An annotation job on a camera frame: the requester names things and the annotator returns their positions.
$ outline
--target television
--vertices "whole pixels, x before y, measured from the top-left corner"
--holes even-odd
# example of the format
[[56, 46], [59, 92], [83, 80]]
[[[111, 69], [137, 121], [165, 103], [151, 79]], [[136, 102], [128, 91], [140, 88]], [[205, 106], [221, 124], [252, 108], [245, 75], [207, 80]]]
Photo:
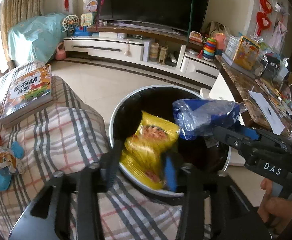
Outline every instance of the television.
[[[164, 25], [188, 31], [191, 0], [98, 0], [99, 20]], [[194, 0], [191, 30], [200, 32], [208, 0]]]

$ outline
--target beige curtain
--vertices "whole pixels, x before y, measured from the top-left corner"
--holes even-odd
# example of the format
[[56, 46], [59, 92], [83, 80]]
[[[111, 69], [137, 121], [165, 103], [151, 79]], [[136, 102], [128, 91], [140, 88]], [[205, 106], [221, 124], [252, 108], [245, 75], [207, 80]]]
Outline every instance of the beige curtain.
[[40, 0], [2, 0], [0, 5], [0, 31], [9, 69], [12, 69], [8, 54], [8, 32], [19, 22], [40, 15]]

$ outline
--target marble countertop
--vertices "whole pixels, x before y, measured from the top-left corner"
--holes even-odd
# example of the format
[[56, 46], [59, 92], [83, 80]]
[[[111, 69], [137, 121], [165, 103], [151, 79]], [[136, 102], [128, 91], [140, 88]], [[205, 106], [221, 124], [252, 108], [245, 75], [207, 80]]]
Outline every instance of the marble countertop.
[[[261, 109], [259, 108], [259, 106], [257, 105], [257, 103], [251, 98], [251, 96], [249, 96], [248, 91], [254, 91], [257, 93], [261, 93], [265, 96], [266, 100], [268, 101], [268, 97], [263, 93], [263, 91], [260, 89], [260, 87], [258, 86], [258, 84], [256, 83], [256, 81], [252, 78], [250, 78], [249, 76], [241, 73], [240, 71], [231, 68], [227, 62], [225, 62], [225, 60], [221, 57], [221, 56], [216, 56], [216, 59], [218, 60], [218, 62], [220, 63], [220, 65], [222, 66], [223, 69], [220, 69], [220, 73], [222, 74], [222, 76], [224, 77], [226, 83], [227, 83], [227, 78], [224, 76], [225, 73], [230, 77], [233, 85], [235, 86], [237, 92], [240, 95], [240, 98], [238, 97], [238, 93], [236, 93], [236, 91], [234, 91], [234, 89], [232, 89], [230, 87], [231, 84], [228, 84], [228, 87], [231, 91], [231, 93], [233, 94], [233, 97], [235, 98], [235, 100], [237, 102], [244, 102], [247, 109], [248, 109], [248, 113], [250, 115], [251, 120], [257, 124], [257, 126], [261, 126], [262, 128], [265, 128], [267, 130], [272, 131], [269, 122], [266, 120], [265, 116], [263, 115]], [[245, 120], [244, 115], [243, 116], [243, 120], [244, 123], [246, 125], [246, 122], [249, 122], [249, 120]], [[292, 134], [292, 120], [290, 118], [287, 117], [283, 117], [281, 118], [282, 123], [285, 126], [285, 129], [283, 130], [283, 132], [281, 133], [282, 135], [286, 136], [286, 137], [291, 137]]]

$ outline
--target paper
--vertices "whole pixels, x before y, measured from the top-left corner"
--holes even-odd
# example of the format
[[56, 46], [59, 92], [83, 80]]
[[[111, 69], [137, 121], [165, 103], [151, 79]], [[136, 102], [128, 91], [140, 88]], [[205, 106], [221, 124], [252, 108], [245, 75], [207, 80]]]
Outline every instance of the paper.
[[278, 115], [272, 109], [272, 107], [268, 104], [266, 99], [261, 93], [256, 93], [252, 91], [248, 91], [251, 97], [256, 101], [267, 121], [269, 122], [271, 128], [273, 129], [273, 133], [280, 135], [284, 130], [285, 126], [282, 124]]

